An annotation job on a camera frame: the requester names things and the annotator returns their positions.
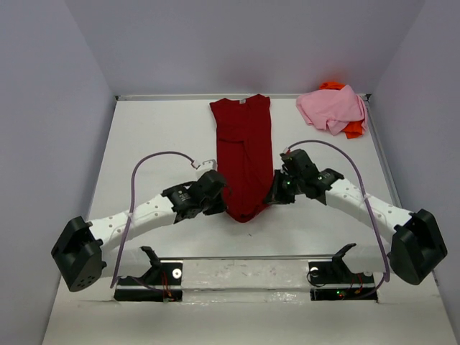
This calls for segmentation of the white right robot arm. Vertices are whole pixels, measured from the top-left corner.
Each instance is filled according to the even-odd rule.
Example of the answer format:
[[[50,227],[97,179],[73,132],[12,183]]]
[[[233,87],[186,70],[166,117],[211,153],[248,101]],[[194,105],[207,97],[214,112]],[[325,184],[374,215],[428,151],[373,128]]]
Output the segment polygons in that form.
[[[410,285],[419,285],[448,254],[432,213],[408,211],[362,192],[341,173],[319,170],[302,149],[282,153],[264,203],[287,205],[296,196],[316,200],[368,226],[376,246],[350,243],[331,259],[331,274],[346,282],[355,274],[393,273]]]

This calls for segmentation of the dark red t shirt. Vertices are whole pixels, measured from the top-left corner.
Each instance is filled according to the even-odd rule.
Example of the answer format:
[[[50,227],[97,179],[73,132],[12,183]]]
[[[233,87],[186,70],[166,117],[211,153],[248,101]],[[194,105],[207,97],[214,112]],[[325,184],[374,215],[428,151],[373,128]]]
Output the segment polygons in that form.
[[[273,181],[270,98],[257,94],[242,100],[210,103],[216,122],[218,171],[226,178],[227,213],[246,223],[266,209]]]

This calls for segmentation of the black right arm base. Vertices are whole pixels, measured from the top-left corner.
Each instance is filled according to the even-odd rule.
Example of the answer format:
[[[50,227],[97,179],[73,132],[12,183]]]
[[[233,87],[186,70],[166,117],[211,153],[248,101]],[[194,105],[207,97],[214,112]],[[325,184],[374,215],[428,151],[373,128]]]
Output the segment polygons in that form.
[[[356,244],[347,244],[329,260],[308,263],[306,279],[312,301],[372,300],[377,302],[373,275],[353,273],[343,261]]]

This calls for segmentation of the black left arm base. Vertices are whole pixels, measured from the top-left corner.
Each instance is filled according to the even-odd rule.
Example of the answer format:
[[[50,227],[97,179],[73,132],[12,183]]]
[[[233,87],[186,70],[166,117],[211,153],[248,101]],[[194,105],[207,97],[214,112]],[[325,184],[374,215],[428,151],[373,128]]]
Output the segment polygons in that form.
[[[183,261],[160,259],[151,247],[140,250],[148,258],[149,267],[140,277],[120,278],[114,292],[119,302],[181,302],[183,299]]]

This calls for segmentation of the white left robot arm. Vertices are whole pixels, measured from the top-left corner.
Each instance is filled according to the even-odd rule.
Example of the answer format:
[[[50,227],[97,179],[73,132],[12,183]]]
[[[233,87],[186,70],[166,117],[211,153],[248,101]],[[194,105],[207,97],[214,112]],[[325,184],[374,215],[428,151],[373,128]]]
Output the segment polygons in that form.
[[[67,288],[76,293],[103,276],[119,277],[124,246],[137,236],[200,213],[224,212],[225,187],[223,175],[209,170],[197,181],[170,187],[132,211],[92,221],[81,216],[69,220],[51,250]]]

